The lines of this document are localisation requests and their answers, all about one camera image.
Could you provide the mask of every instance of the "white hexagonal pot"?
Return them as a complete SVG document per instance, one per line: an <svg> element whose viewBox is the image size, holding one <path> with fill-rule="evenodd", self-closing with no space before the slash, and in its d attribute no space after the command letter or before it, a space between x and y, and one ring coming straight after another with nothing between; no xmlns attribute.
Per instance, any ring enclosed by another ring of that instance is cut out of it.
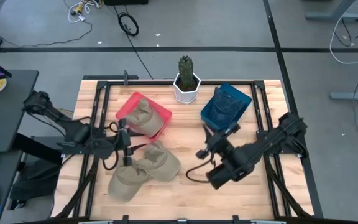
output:
<svg viewBox="0 0 358 224"><path fill-rule="evenodd" d="M201 80L200 78L198 78L196 74L194 74L194 72L193 72L193 76L197 79L197 88L194 91L184 92L179 89L179 87L176 84L177 79L179 78L179 73L175 78L175 80L173 81L173 87L175 87L175 96L177 98L177 101L179 101L180 103L190 104L193 100L197 98L198 88L200 87Z"/></svg>

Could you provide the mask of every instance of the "hat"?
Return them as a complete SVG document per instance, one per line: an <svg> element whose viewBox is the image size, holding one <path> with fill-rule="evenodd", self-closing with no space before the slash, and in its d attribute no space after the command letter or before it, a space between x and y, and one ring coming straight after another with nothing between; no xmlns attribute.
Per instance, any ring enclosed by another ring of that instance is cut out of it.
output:
<svg viewBox="0 0 358 224"><path fill-rule="evenodd" d="M165 149L161 141L149 144L145 149L144 156L144 159L137 161L137 165L156 180L168 182L180 170L178 158Z"/></svg>
<svg viewBox="0 0 358 224"><path fill-rule="evenodd" d="M135 160L132 160L131 166L124 166L121 162L112 175L108 193L117 200L128 202L149 179L150 176L137 167Z"/></svg>
<svg viewBox="0 0 358 224"><path fill-rule="evenodd" d="M149 105L145 98L141 99L136 108L125 117L138 132L152 137L164 125L160 115Z"/></svg>

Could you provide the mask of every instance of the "cap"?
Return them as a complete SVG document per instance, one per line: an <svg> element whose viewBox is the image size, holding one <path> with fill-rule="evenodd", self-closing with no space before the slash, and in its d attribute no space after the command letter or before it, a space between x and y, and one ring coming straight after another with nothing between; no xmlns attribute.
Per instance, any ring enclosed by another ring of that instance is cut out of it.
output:
<svg viewBox="0 0 358 224"><path fill-rule="evenodd" d="M180 170L180 161L162 145L161 141L149 144L144 157L137 161L138 167L156 180L168 182Z"/></svg>
<svg viewBox="0 0 358 224"><path fill-rule="evenodd" d="M145 98L141 99L136 108L125 117L129 124L138 132L152 137L164 125L160 115L149 105Z"/></svg>
<svg viewBox="0 0 358 224"><path fill-rule="evenodd" d="M128 202L149 179L148 173L139 169L135 160L131 166L124 166L121 162L112 175L108 193L119 201Z"/></svg>

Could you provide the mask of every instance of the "blue container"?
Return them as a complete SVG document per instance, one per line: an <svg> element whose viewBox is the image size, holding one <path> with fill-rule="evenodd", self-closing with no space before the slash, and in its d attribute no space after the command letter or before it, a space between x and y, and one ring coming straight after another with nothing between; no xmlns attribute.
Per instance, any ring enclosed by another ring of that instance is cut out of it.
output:
<svg viewBox="0 0 358 224"><path fill-rule="evenodd" d="M205 107L201 110L201 120L203 120L208 125L208 127L212 128L215 131L227 129L230 124L238 122L240 120L242 114L244 113L244 111L247 109L247 107L250 105L250 103L252 101L251 97L243 94L243 92L234 88L230 84L223 83L221 85L221 87L219 87L219 88L222 91L224 91L225 93L227 93L228 95L231 95L233 98L241 100L245 106L241 108L241 110L237 113L237 115L234 117L234 119L229 124L227 124L227 126L219 127L217 124L213 123L209 119L209 110L212 107L212 99L210 99L209 102L205 105Z"/></svg>

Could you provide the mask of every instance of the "white cable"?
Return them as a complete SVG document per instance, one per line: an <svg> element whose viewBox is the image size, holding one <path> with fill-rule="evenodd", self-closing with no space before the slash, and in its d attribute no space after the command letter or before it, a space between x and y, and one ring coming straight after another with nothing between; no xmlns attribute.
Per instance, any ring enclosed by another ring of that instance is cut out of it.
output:
<svg viewBox="0 0 358 224"><path fill-rule="evenodd" d="M81 21L81 19L77 19L77 20L75 20L75 21L72 21L72 20L70 19L70 17L71 17L71 11L73 11L73 8L74 8L75 6L77 6L77 5L82 4L83 1L84 1L84 0L80 1L80 2L77 3L77 4L72 5L72 6L68 9L68 21L69 21L69 22L71 22L71 23L76 23L76 22L80 22L80 21ZM83 7L83 8L85 9L85 12L86 12L87 14L89 14L89 13L91 12L91 9L90 9L89 6L94 6L94 4L92 4L92 3L85 3L85 5L84 5L84 7Z"/></svg>
<svg viewBox="0 0 358 224"><path fill-rule="evenodd" d="M338 26L338 24L339 24L339 22L341 21L341 19L342 19L342 17L343 17L344 14L342 14L342 15L340 16L339 20L338 20L338 21L336 22L336 24L335 24L334 31L333 31L333 35L331 36L331 41L330 41L330 43L329 43L329 51L331 52L331 54L333 55L333 57L335 58L335 60L336 60L337 62L342 63L342 64L344 64L344 65L353 65L353 64L355 64L355 63L358 63L358 61L355 61L355 62L343 62L343 61L341 61L341 60L339 60L338 58L335 57L334 52L333 52L333 50L332 50L332 48L331 48L331 46L332 46L332 44L333 44L333 40L334 40L334 34L335 34L336 27Z"/></svg>

